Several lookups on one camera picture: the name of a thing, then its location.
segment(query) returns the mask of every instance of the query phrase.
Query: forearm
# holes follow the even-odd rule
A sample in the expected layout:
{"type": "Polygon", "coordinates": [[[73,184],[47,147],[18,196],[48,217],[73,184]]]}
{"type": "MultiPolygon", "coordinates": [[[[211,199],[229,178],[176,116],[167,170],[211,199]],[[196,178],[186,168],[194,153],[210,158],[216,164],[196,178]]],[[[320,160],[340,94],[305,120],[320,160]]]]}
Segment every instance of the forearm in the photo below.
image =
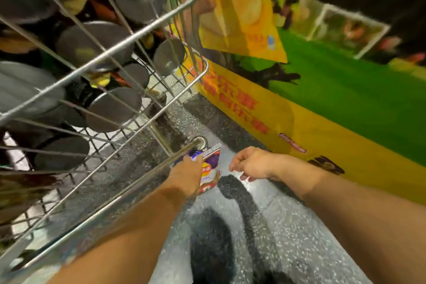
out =
{"type": "Polygon", "coordinates": [[[49,284],[148,283],[185,199],[174,184],[164,182],[118,220],[93,249],[61,269],[49,284]]]}
{"type": "Polygon", "coordinates": [[[425,281],[424,206],[300,160],[287,163],[277,163],[274,173],[315,211],[375,284],[425,281]]]}

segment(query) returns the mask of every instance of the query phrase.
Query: person's left hand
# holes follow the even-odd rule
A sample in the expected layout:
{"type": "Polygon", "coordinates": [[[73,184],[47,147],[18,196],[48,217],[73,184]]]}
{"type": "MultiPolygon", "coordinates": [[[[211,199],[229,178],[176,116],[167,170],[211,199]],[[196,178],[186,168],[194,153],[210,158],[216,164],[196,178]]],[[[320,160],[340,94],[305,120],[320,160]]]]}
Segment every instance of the person's left hand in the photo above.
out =
{"type": "Polygon", "coordinates": [[[171,169],[167,182],[182,190],[186,198],[195,196],[200,190],[202,166],[203,155],[199,155],[195,162],[186,155],[171,169]]]}

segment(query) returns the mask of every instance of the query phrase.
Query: person's right hand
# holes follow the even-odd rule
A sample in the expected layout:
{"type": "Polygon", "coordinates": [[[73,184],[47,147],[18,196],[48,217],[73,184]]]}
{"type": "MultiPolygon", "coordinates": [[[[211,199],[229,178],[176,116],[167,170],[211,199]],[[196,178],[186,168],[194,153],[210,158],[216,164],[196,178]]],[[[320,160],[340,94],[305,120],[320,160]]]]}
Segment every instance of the person's right hand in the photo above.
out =
{"type": "Polygon", "coordinates": [[[264,151],[257,147],[247,147],[238,152],[229,165],[229,170],[243,172],[240,176],[242,181],[248,179],[253,182],[255,179],[277,179],[272,174],[274,158],[277,154],[264,151]]]}

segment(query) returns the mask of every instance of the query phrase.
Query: red logo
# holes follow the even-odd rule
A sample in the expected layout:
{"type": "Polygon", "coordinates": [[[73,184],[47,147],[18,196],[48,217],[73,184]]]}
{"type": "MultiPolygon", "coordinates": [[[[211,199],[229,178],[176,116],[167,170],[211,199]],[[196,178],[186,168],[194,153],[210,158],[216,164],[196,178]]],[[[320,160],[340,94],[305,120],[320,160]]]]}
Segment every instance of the red logo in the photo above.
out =
{"type": "Polygon", "coordinates": [[[307,153],[308,152],[307,149],[304,149],[303,147],[301,147],[300,145],[298,145],[294,140],[292,140],[286,134],[279,133],[278,136],[280,136],[283,140],[285,140],[286,142],[288,142],[291,145],[291,147],[295,148],[298,152],[301,152],[301,153],[307,153]]]}

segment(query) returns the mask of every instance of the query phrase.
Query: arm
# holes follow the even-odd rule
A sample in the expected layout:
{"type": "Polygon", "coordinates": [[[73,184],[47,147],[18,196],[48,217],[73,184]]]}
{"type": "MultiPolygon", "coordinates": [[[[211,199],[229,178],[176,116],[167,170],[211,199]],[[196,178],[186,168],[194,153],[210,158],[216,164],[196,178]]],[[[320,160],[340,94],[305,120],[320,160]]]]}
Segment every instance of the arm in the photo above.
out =
{"type": "Polygon", "coordinates": [[[48,284],[148,283],[173,220],[200,188],[202,162],[202,156],[196,162],[184,157],[101,242],[63,267],[48,284]]]}
{"type": "Polygon", "coordinates": [[[426,208],[300,159],[248,147],[230,170],[271,178],[305,201],[375,284],[426,283],[426,208]]]}

